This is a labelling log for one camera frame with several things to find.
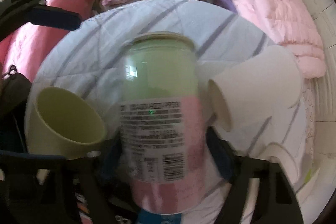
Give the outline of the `green pink glass cup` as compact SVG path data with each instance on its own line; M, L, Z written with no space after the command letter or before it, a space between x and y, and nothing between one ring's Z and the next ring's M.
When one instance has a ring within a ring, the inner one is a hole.
M120 126L135 203L182 213L205 193L205 126L193 42L173 32L133 39L123 58Z

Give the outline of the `white paper cup far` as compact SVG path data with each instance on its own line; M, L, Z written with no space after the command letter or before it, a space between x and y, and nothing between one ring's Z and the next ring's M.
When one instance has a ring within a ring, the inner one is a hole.
M292 155L278 143L269 143L258 155L258 159L268 160L280 164L291 184L295 184L299 179L299 169Z

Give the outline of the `white paper cup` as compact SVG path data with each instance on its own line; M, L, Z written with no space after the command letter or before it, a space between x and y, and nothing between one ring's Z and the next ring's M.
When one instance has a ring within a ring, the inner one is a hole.
M302 86L294 55L270 46L209 79L208 93L219 124L230 132L270 117L279 106L292 108Z
M295 184L299 179L299 169L292 155L278 143L269 143L258 155L258 159L268 160L280 164L291 184Z

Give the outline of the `white paper cup near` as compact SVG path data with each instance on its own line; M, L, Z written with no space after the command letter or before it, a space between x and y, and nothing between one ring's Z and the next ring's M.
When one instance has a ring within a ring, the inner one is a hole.
M294 55L270 46L209 79L208 93L219 124L230 132L270 117L279 106L292 108L302 86Z

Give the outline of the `red pink pillow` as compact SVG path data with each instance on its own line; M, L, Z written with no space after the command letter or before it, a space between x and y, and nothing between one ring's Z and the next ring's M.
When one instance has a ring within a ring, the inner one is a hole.
M46 0L48 6L78 13L82 19L91 17L95 0ZM52 48L69 32L58 28L23 25L1 41L1 69L7 72L11 65L32 81Z

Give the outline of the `white striped table cloth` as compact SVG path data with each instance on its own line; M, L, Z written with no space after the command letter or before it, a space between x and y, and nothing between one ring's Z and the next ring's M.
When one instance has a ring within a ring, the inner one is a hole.
M302 223L290 152L269 143L259 158L242 157L217 135L298 104L297 61L240 16L200 7L137 2L66 36L33 83L29 152L74 159L120 130L134 201L152 219L201 202L210 153L231 184L218 222L240 222L257 178L252 222Z

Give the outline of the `blue black can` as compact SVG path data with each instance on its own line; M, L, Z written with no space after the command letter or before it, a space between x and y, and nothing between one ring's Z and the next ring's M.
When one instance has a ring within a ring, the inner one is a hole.
M141 210L138 215L137 224L181 224L182 214L154 214Z

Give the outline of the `pink folded quilt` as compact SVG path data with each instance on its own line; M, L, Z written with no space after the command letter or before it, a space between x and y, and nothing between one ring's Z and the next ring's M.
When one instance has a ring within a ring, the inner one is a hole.
M240 16L294 54L304 78L325 75L323 42L302 0L231 1Z

